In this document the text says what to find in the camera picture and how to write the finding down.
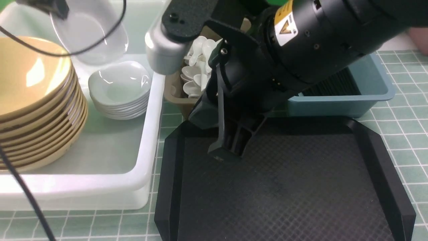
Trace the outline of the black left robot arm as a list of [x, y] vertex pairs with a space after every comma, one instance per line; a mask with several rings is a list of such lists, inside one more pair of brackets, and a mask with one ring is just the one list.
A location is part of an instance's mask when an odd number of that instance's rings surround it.
[[15, 2], [32, 7], [48, 15], [55, 15], [62, 20], [68, 18], [69, 7], [65, 0], [15, 0]]

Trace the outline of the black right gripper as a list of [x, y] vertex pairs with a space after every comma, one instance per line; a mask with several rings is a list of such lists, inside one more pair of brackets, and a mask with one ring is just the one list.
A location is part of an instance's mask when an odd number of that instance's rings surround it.
[[218, 127], [208, 153], [240, 160], [264, 124], [264, 115], [291, 98], [291, 42], [269, 38], [257, 48], [222, 40], [210, 59], [216, 64], [207, 88], [189, 115], [201, 129]]

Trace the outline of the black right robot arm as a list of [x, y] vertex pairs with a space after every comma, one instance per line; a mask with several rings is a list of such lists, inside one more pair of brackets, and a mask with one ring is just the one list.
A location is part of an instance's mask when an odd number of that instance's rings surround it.
[[218, 139], [208, 154], [242, 157], [278, 104], [374, 52], [410, 27], [427, 27], [426, 0], [289, 0], [237, 20], [206, 20], [223, 39], [210, 58], [213, 73], [189, 120]]

